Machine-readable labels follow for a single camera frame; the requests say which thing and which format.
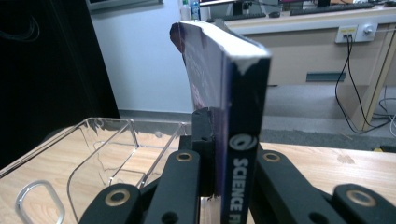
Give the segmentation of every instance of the transparent plastic box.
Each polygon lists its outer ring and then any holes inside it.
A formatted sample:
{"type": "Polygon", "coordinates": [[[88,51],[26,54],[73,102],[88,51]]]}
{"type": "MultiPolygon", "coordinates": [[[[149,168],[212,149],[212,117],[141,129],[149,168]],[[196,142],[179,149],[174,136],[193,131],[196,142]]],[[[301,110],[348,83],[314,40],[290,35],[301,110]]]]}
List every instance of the transparent plastic box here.
{"type": "Polygon", "coordinates": [[[184,122],[85,119],[0,172],[0,223],[78,223],[104,188],[161,176],[184,122]]]}

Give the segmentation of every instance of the book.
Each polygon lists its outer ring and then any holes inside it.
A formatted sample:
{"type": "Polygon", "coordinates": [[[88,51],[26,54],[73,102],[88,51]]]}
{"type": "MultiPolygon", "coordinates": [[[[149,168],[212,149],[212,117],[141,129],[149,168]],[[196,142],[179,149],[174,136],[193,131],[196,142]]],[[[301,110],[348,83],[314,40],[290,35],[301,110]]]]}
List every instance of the book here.
{"type": "Polygon", "coordinates": [[[221,223],[246,223],[272,55],[204,21],[174,23],[170,38],[182,54],[194,109],[212,110],[221,223]]]}

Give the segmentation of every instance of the white logo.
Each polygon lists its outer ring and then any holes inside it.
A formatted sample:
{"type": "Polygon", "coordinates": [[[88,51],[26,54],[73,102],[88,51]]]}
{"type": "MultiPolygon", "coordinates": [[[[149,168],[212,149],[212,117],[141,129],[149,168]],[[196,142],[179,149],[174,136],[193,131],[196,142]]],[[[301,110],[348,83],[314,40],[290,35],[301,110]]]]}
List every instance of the white logo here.
{"type": "Polygon", "coordinates": [[[251,149],[256,146],[257,143],[257,137],[251,136],[246,133],[237,134],[233,136],[229,141],[230,147],[238,151],[251,149]]]}

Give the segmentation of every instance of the black curtain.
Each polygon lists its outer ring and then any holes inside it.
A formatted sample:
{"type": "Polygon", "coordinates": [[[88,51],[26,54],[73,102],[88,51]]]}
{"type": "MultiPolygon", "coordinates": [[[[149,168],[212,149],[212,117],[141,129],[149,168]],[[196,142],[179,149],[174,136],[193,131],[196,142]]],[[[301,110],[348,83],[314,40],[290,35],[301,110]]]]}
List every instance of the black curtain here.
{"type": "Polygon", "coordinates": [[[90,117],[119,118],[84,0],[0,0],[0,168],[90,117]]]}

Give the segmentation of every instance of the white wall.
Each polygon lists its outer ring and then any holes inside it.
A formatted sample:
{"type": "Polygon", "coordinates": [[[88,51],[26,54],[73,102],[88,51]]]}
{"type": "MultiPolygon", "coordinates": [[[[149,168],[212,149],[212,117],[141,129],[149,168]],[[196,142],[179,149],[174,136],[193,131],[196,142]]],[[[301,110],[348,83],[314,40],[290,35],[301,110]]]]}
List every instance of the white wall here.
{"type": "Polygon", "coordinates": [[[191,113],[187,73],[169,38],[177,0],[92,14],[118,109],[191,113]]]}

